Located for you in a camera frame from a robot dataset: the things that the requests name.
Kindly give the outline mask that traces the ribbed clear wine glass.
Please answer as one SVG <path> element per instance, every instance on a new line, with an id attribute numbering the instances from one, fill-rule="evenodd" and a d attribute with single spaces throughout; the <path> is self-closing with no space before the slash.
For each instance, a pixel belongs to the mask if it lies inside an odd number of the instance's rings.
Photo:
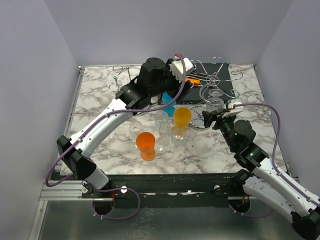
<path id="1" fill-rule="evenodd" d="M 206 110 L 216 113 L 221 113 L 224 109 L 224 101 L 220 98 L 223 93 L 220 89 L 211 89 L 208 92 L 209 97 L 206 100 Z"/>

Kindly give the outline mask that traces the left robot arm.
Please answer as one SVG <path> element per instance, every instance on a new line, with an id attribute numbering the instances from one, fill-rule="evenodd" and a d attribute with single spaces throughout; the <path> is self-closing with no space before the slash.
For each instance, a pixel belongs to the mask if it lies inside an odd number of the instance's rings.
<path id="1" fill-rule="evenodd" d="M 167 61 L 148 58 L 141 65 L 139 74 L 119 89 L 91 123 L 71 137 L 62 135 L 58 138 L 58 159 L 78 180 L 91 184 L 99 197 L 107 197 L 111 191 L 110 179 L 90 159 L 93 152 L 122 123 L 136 114 L 150 112 L 148 107 L 153 97 L 167 93 L 177 101 L 186 95 L 192 86 L 186 76 L 194 69 L 191 61 L 179 53 Z"/>

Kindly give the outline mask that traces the scroll arm chrome glass rack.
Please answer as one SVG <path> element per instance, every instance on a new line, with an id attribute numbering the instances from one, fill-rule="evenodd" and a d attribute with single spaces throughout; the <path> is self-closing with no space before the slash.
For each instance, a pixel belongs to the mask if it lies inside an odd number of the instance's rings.
<path id="1" fill-rule="evenodd" d="M 203 116 L 202 116 L 202 113 L 199 113 L 198 112 L 198 109 L 200 107 L 204 108 L 204 105 L 205 105 L 205 108 L 206 108 L 206 102 L 207 102 L 207 99 L 209 98 L 209 90 L 212 90 L 212 89 L 219 89 L 221 90 L 219 87 L 218 87 L 218 84 L 220 82 L 220 79 L 218 78 L 218 74 L 219 74 L 219 71 L 221 70 L 221 68 L 223 67 L 223 59 L 219 56 L 214 56 L 212 58 L 213 62 L 212 64 L 217 64 L 217 63 L 221 63 L 221 67 L 219 68 L 218 71 L 216 71 L 215 73 L 213 73 L 212 75 L 209 75 L 205 69 L 205 67 L 203 66 L 203 63 L 198 60 L 198 59 L 192 59 L 191 62 L 193 63 L 194 61 L 196 62 L 199 62 L 201 64 L 201 66 L 203 67 L 205 73 L 207 74 L 207 77 L 206 77 L 206 84 L 205 85 L 200 85 L 200 90 L 199 90 L 199 96 L 202 98 L 202 102 L 200 103 L 197 103 L 195 106 L 193 106 L 191 108 L 191 110 L 193 110 L 195 113 L 197 113 L 197 118 L 193 118 L 190 123 L 189 123 L 189 126 L 197 131 L 203 131 L 203 130 L 206 130 L 208 128 L 205 128 L 204 127 L 204 124 L 203 126 L 200 126 L 196 123 L 194 123 L 194 121 L 200 121 L 202 120 L 203 121 Z M 231 79 L 230 81 L 238 81 L 240 79 L 243 78 L 243 73 L 241 70 L 233 70 L 231 72 L 232 75 L 234 76 L 237 76 L 236 79 Z M 197 77 L 191 77 L 193 79 L 197 79 L 197 80 L 201 80 L 200 78 L 197 78 Z M 237 97 L 240 96 L 239 92 L 235 89 L 232 89 L 231 90 L 233 93 L 234 93 L 234 97 L 232 97 L 231 99 L 236 99 Z M 224 91 L 222 91 L 223 95 L 227 95 L 229 97 L 229 95 L 227 93 L 225 93 Z"/>

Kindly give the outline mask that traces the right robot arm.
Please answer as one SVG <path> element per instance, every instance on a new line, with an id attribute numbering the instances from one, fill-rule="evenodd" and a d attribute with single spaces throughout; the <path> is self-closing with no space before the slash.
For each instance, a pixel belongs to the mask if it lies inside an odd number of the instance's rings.
<path id="1" fill-rule="evenodd" d="M 242 170 L 230 183 L 230 191 L 256 197 L 285 217 L 305 240 L 320 236 L 320 197 L 283 171 L 256 143 L 256 132 L 237 111 L 202 112 L 205 128 L 221 131 Z"/>

